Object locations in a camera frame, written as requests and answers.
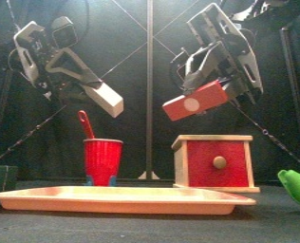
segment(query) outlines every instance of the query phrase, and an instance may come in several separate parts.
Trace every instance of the wooden box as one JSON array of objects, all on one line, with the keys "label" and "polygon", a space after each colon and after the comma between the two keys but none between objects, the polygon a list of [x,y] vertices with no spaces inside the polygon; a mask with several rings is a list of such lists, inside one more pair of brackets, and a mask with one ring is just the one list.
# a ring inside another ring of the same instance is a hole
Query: wooden box
[{"label": "wooden box", "polygon": [[171,148],[174,187],[195,187],[231,193],[257,193],[249,142],[251,136],[181,135]]}]

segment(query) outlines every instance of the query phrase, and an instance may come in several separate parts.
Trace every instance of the red block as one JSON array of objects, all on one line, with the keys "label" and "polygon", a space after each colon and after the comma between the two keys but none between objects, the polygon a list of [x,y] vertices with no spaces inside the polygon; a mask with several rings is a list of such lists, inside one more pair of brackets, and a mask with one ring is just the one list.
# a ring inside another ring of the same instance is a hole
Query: red block
[{"label": "red block", "polygon": [[218,81],[201,86],[190,95],[179,96],[162,106],[173,121],[219,106],[227,102],[227,95]]}]

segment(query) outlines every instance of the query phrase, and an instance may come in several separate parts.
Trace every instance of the pink tray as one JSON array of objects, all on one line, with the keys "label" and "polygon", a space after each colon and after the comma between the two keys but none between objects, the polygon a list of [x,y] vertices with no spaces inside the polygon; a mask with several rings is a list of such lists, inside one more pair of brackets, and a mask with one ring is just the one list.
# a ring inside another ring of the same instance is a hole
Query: pink tray
[{"label": "pink tray", "polygon": [[62,186],[0,193],[0,204],[10,210],[226,215],[255,200],[205,189]]}]

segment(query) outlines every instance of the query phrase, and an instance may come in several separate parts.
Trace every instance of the red spoon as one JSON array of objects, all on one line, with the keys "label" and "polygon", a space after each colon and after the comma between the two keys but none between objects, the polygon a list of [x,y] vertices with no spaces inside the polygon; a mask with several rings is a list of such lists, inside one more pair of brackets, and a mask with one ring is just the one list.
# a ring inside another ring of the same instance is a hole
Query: red spoon
[{"label": "red spoon", "polygon": [[87,138],[88,139],[95,139],[86,111],[84,110],[79,110],[78,116],[79,116],[80,123],[82,123],[82,125],[84,127],[84,132],[86,132],[86,135],[87,135]]}]

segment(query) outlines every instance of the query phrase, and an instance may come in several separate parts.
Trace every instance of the wooden knob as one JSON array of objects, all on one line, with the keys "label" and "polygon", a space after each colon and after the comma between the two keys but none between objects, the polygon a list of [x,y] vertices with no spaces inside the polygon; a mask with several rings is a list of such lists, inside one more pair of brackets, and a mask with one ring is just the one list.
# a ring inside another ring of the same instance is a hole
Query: wooden knob
[{"label": "wooden knob", "polygon": [[226,159],[222,156],[215,157],[213,160],[213,166],[219,170],[223,169],[226,167]]}]

